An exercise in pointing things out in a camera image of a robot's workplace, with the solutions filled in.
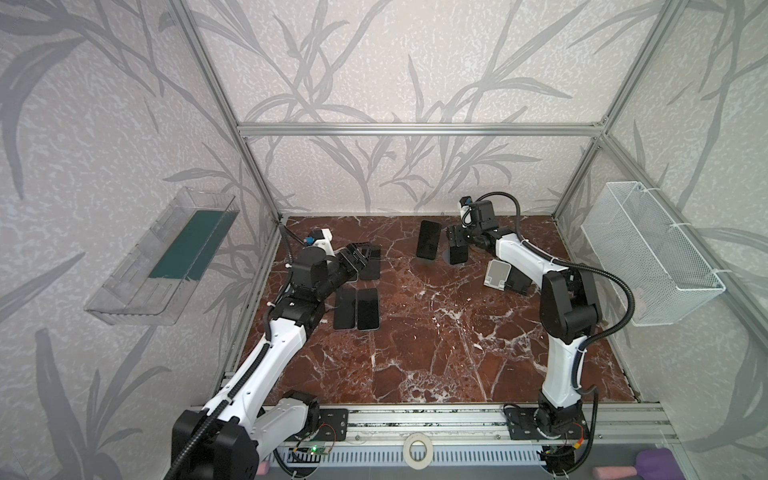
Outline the black folding phone stand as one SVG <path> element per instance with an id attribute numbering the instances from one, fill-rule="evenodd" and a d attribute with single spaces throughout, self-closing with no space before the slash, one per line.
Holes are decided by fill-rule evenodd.
<path id="1" fill-rule="evenodd" d="M 529 294 L 532 280 L 522 271 L 512 266 L 505 281 L 505 289 L 516 292 L 523 296 Z"/>

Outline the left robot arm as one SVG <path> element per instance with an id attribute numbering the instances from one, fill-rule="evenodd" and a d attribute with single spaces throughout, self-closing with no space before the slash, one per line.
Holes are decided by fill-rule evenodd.
<path id="1" fill-rule="evenodd" d="M 326 313 L 328 297 L 360 277 L 370 243 L 333 250 L 307 241 L 288 263 L 288 277 L 263 317 L 264 332 L 236 373 L 200 410 L 186 410 L 171 433 L 168 479 L 253 479 L 264 459 L 289 438 L 313 433 L 317 399 L 290 392 L 269 410 L 264 402 Z"/>

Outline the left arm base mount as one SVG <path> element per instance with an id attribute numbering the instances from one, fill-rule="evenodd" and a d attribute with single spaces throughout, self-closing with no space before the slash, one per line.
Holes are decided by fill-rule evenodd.
<path id="1" fill-rule="evenodd" d="M 292 440 L 339 442 L 347 437 L 350 411 L 346 408 L 320 408 L 310 416 L 310 429 L 295 434 Z"/>

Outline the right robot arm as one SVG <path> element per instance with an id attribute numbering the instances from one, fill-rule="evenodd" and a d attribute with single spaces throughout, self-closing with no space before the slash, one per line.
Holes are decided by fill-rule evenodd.
<path id="1" fill-rule="evenodd" d="M 548 337 L 547 373 L 533 416 L 536 428 L 554 438 L 582 414 L 582 397 L 597 394 L 581 384 L 588 348 L 623 329 L 632 319 L 636 300 L 630 286 L 601 268 L 572 263 L 553 256 L 521 231 L 519 201 L 495 191 L 474 200 L 459 200 L 460 223 L 447 228 L 450 262 L 467 261 L 471 246 L 493 255 L 484 285 L 500 291 L 525 293 L 536 285 L 540 294 L 539 322 Z M 594 277 L 617 286 L 626 298 L 626 311 L 614 326 L 598 332 L 602 319 Z"/>

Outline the white phone stand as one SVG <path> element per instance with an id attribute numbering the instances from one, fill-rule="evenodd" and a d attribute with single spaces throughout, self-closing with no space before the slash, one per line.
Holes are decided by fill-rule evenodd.
<path id="1" fill-rule="evenodd" d="M 512 265 L 498 259 L 492 259 L 488 262 L 484 285 L 486 287 L 504 291 L 509 278 Z"/>

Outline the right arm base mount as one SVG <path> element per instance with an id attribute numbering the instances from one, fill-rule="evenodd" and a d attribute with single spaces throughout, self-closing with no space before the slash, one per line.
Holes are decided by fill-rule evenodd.
<path id="1" fill-rule="evenodd" d="M 590 433 L 581 402 L 565 408 L 509 403 L 502 414 L 512 440 L 583 441 Z"/>

